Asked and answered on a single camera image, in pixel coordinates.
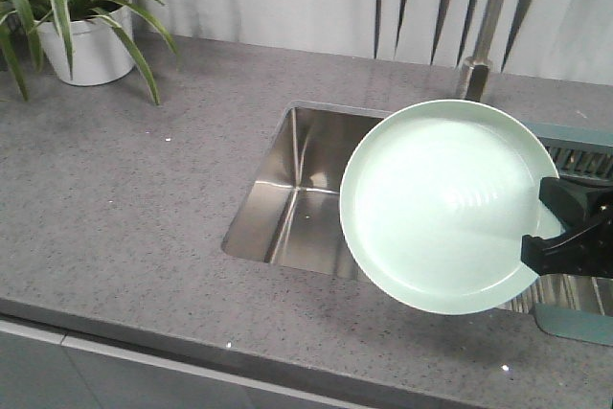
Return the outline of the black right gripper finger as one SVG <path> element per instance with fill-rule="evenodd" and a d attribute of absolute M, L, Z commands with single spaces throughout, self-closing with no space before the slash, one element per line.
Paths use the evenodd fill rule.
<path fill-rule="evenodd" d="M 538 275 L 612 278 L 612 220 L 590 220 L 550 239 L 524 236 L 521 261 Z"/>
<path fill-rule="evenodd" d="M 539 200 L 568 230 L 612 208 L 612 182 L 545 177 Z"/>

